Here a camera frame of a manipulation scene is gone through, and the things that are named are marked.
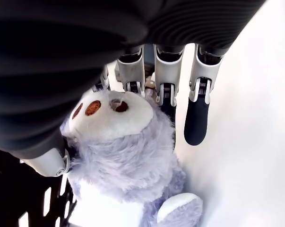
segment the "white surface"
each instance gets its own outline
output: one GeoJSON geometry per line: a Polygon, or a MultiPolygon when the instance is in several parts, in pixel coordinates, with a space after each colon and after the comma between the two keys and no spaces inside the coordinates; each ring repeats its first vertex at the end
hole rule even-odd
{"type": "Polygon", "coordinates": [[[285,227],[285,0],[268,0],[226,54],[207,136],[197,147],[183,137],[193,54],[187,45],[176,150],[188,174],[186,191],[204,200],[201,227],[285,227]]]}
{"type": "Polygon", "coordinates": [[[102,195],[95,187],[80,183],[82,201],[78,201],[70,222],[81,227],[138,227],[143,215],[142,203],[119,202],[102,195]]]}
{"type": "Polygon", "coordinates": [[[157,214],[157,222],[161,222],[168,216],[172,211],[176,210],[178,207],[181,207],[194,199],[197,199],[197,195],[192,193],[181,193],[171,198],[168,198],[160,207],[157,214]]]}

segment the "black grid panel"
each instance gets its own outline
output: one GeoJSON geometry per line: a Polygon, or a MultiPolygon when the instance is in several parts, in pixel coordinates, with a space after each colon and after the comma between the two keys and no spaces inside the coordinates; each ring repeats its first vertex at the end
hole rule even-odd
{"type": "Polygon", "coordinates": [[[67,226],[76,201],[68,182],[62,194],[62,182],[62,176],[43,177],[19,159],[0,151],[0,227],[22,227],[26,223],[29,227],[67,226]],[[45,192],[51,195],[50,205],[45,192]]]}

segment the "fluffy fur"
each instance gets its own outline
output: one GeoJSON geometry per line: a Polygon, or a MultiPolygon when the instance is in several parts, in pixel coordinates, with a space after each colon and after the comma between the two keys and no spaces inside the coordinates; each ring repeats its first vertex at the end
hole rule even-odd
{"type": "MultiPolygon", "coordinates": [[[[76,196],[80,198],[79,182],[84,180],[120,202],[144,204],[139,227],[156,227],[158,210],[168,198],[181,193],[185,174],[173,153],[174,128],[154,101],[147,101],[153,108],[153,118],[139,134],[109,141],[87,140],[80,137],[80,133],[72,134],[68,123],[62,126],[62,133],[68,138],[69,145],[78,151],[71,161],[72,170],[68,176],[76,196]]],[[[194,202],[202,207],[200,201],[194,202]]],[[[191,205],[179,209],[186,208],[192,209],[191,205]]],[[[190,224],[199,221],[201,211],[197,210],[199,213],[191,217],[194,220],[190,220],[190,224]]]]}

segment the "plush toy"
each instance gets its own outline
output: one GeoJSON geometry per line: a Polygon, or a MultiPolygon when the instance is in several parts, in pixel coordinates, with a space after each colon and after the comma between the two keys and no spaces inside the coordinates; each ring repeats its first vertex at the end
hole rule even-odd
{"type": "Polygon", "coordinates": [[[173,127],[154,101],[86,92],[62,127],[77,150],[68,175],[93,227],[196,227],[202,200],[181,193],[173,127]]]}

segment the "brown eye patch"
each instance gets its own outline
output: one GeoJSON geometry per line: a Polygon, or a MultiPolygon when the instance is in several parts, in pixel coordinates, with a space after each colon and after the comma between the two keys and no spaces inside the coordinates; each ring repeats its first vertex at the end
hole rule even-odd
{"type": "Polygon", "coordinates": [[[83,103],[81,103],[81,104],[79,105],[79,107],[77,108],[77,110],[74,112],[74,114],[73,114],[73,116],[72,116],[72,120],[77,116],[77,114],[79,113],[79,111],[80,111],[81,108],[82,108],[82,105],[83,105],[83,103]]]}
{"type": "Polygon", "coordinates": [[[120,104],[120,106],[118,106],[118,107],[115,109],[115,111],[121,113],[121,112],[127,111],[128,108],[129,108],[128,104],[125,103],[125,102],[122,102],[122,103],[120,104]]]}
{"type": "Polygon", "coordinates": [[[91,116],[92,114],[95,114],[100,107],[101,107],[100,101],[96,100],[91,102],[91,104],[86,109],[86,116],[91,116]]]}

